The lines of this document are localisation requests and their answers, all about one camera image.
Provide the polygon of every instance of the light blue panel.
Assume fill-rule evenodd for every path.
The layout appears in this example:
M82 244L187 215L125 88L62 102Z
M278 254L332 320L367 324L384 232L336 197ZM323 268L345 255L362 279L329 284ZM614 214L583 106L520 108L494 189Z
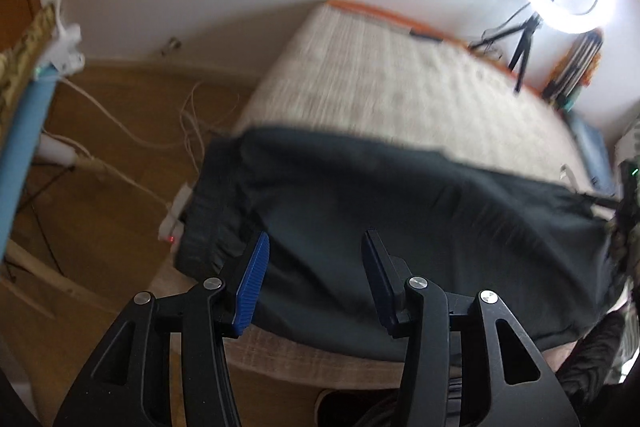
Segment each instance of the light blue panel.
M25 89L0 155L0 261L4 257L22 186L56 90L51 73L42 76L47 76L47 80L30 82Z

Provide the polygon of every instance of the white power strip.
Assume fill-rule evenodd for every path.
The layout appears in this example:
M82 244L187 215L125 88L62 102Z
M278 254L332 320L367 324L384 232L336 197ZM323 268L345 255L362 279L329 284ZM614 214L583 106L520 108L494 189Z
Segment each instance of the white power strip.
M178 193L175 195L174 202L166 214L165 218L160 223L158 228L158 240L165 241L171 244L171 252L175 253L180 246L180 240L184 233L184 223L180 221L180 214L185 209L189 201L193 190L185 183L180 187Z

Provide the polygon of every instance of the blue gripper pad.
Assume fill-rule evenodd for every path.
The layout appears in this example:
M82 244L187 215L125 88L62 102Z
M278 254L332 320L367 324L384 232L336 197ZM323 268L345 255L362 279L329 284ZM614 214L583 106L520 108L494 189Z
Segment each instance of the blue gripper pad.
M242 335L246 327L251 324L268 264L269 236L266 232L261 232L236 292L236 315L231 323L231 328L238 336Z

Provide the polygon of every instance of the tripod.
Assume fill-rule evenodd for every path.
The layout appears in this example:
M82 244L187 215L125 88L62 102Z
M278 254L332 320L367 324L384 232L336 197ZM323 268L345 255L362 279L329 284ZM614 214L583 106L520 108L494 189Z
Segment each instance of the tripod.
M513 57L511 57L511 62L509 62L509 69L510 71L513 71L513 68L516 67L516 64L520 60L520 57L522 57L522 63L520 65L520 70L518 71L518 81L516 82L516 87L513 89L514 92L520 92L522 81L524 79L524 72L527 68L527 62L529 61L533 32L536 31L541 24L542 19L540 15L534 13L519 26L509 28L505 31L501 31L499 33L496 33L495 35L487 37L481 41L471 43L469 45L469 49L476 50L478 48L481 48L482 46L493 44L495 41L503 39L509 35L513 35L514 33L522 32L522 36L520 37L520 41L518 42L516 51L514 52Z

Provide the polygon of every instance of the baseboard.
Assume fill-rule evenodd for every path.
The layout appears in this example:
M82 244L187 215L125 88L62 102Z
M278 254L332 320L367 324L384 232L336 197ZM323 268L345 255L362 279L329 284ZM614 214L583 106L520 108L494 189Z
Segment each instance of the baseboard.
M141 73L181 76L194 81L203 81L219 86L255 87L263 74L257 71L242 71L221 66L181 64L164 60L129 60L122 58L87 58L88 68L119 69Z

